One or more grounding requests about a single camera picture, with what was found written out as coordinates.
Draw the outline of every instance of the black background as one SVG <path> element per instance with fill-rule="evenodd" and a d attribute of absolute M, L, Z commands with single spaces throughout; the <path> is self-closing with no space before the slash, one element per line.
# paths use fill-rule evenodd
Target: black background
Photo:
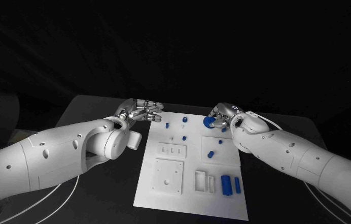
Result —
<path fill-rule="evenodd" d="M 0 86 L 43 130 L 77 94 L 305 116 L 349 155 L 351 0 L 1 0 Z"/>

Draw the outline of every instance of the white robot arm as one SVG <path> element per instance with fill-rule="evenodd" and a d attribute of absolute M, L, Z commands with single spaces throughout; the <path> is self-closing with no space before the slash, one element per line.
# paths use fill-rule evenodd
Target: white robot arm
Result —
<path fill-rule="evenodd" d="M 39 132 L 0 150 L 0 199 L 49 188 L 136 149 L 136 120 L 161 121 L 162 104 L 128 99 L 115 115 Z"/>
<path fill-rule="evenodd" d="M 204 119 L 207 127 L 229 128 L 236 147 L 269 166 L 300 179 L 351 209 L 351 161 L 302 137 L 270 130 L 262 117 L 218 103 Z"/>

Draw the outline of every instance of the blue cylinder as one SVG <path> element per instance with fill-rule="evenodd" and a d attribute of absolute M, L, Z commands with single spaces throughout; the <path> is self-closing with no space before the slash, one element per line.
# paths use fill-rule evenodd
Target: blue cylinder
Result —
<path fill-rule="evenodd" d="M 234 178 L 236 179 L 236 193 L 240 193 L 240 183 L 239 183 L 239 177 Z"/>
<path fill-rule="evenodd" d="M 223 190 L 223 195 L 226 196 L 233 195 L 230 176 L 227 175 L 221 176 L 221 190 Z"/>
<path fill-rule="evenodd" d="M 214 155 L 214 152 L 213 152 L 213 151 L 210 151 L 210 153 L 208 153 L 207 157 L 208 157 L 208 158 L 211 158 L 211 157 L 213 157 L 213 155 Z"/>
<path fill-rule="evenodd" d="M 213 126 L 210 126 L 210 124 L 211 124 L 214 121 L 216 121 L 214 117 L 208 117 L 208 116 L 205 116 L 205 117 L 203 118 L 203 124 L 204 124 L 204 126 L 205 126 L 208 129 L 214 128 Z"/>

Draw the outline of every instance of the robotic hand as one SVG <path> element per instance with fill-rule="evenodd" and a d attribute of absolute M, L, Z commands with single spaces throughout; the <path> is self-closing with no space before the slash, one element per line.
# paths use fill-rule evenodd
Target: robotic hand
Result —
<path fill-rule="evenodd" d="M 351 209 L 351 161 L 280 128 L 272 130 L 264 121 L 279 128 L 253 112 L 218 103 L 204 118 L 204 125 L 229 128 L 234 145 L 243 152 L 319 188 Z"/>
<path fill-rule="evenodd" d="M 49 188 L 136 149 L 135 121 L 161 121 L 161 103 L 128 99 L 113 116 L 44 130 L 0 150 L 0 199 Z"/>

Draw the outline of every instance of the table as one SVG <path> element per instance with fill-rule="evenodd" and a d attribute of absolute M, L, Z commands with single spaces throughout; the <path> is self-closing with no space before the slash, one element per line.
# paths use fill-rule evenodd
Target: table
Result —
<path fill-rule="evenodd" d="M 79 95 L 72 100 L 56 126 L 113 115 L 125 99 Z M 207 115 L 211 108 L 164 104 L 164 111 Z M 325 148 L 313 122 L 303 117 L 259 113 L 287 132 Z M 240 220 L 134 207 L 149 122 L 136 122 L 142 134 L 138 150 L 125 149 L 116 160 L 95 166 L 79 177 L 75 193 L 42 223 L 247 223 Z M 339 223 L 313 199 L 300 180 L 269 167 L 252 154 L 240 152 L 249 223 Z M 7 223 L 36 223 L 62 205 L 76 178 L 62 184 L 49 198 Z M 11 197 L 1 219 L 26 209 L 53 188 Z"/>

